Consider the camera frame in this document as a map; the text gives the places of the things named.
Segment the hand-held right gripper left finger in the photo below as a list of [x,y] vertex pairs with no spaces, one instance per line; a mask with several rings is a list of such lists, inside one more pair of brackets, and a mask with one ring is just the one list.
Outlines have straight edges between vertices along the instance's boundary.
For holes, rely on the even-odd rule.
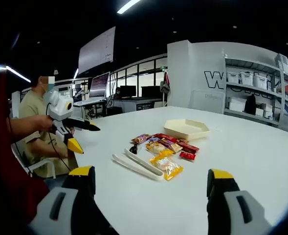
[[71,171],[61,187],[54,187],[37,205],[29,223],[34,235],[115,235],[97,207],[95,167]]

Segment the person's left hand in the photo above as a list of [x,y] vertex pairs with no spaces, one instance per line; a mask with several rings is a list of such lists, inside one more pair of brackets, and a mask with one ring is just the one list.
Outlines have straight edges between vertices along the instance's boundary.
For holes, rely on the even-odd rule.
[[48,115],[36,116],[37,130],[55,134],[56,128],[53,125],[53,119]]

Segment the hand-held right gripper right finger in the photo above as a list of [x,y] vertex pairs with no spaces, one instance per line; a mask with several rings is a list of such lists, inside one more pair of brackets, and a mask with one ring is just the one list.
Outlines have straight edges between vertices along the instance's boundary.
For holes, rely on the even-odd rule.
[[264,207],[227,171],[208,170],[207,199],[209,235],[266,235],[272,229]]

